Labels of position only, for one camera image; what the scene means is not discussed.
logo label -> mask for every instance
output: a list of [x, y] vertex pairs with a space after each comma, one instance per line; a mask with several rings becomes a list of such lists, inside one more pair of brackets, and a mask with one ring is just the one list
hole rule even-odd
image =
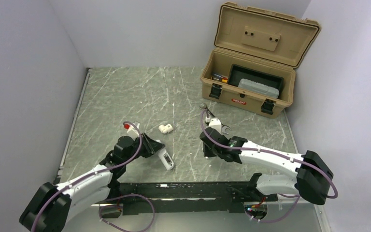
[[239, 103], [239, 104], [241, 104], [241, 105], [247, 105], [246, 102], [240, 101], [240, 100], [235, 99], [235, 98], [231, 99], [231, 101], [233, 101], [233, 102], [235, 102], [235, 103]]

toolbox latch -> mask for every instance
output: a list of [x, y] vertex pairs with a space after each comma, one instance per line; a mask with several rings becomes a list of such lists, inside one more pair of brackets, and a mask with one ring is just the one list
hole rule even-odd
[[210, 98], [220, 99], [221, 91], [223, 89], [223, 86], [213, 84], [211, 86], [211, 92], [210, 92]]
[[273, 110], [274, 106], [275, 106], [274, 101], [271, 101], [269, 99], [265, 99], [264, 103], [261, 106], [261, 112], [269, 114], [269, 115], [273, 115], [274, 112], [272, 110]]

gray marble surface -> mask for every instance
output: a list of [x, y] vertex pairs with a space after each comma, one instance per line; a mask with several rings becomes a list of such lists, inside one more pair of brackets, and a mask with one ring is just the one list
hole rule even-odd
[[[272, 174], [257, 165], [205, 159], [199, 139], [199, 103], [232, 128], [231, 136], [257, 144], [295, 152], [284, 114], [269, 119], [201, 97], [202, 67], [93, 68], [67, 151], [61, 181], [93, 168], [126, 134], [123, 121], [139, 121], [140, 130], [160, 139], [175, 168], [167, 171], [160, 159], [138, 158], [127, 166], [120, 182], [247, 181], [255, 172]], [[175, 131], [161, 134], [160, 124]]]

white wall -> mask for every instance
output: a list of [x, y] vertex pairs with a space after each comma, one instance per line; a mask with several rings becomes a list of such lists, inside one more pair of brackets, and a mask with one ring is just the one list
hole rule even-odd
[[371, 0], [312, 0], [304, 17], [322, 30], [298, 69], [293, 134], [335, 174], [332, 230], [371, 232]]
[[86, 70], [47, 0], [0, 0], [0, 231], [56, 176]]
[[[226, 0], [50, 0], [87, 67], [200, 65]], [[310, 0], [236, 0], [301, 17]]]

open lid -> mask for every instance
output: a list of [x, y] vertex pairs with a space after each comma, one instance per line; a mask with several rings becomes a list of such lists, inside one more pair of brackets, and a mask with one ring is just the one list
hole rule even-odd
[[214, 45], [297, 68], [320, 30], [316, 21], [227, 2]]

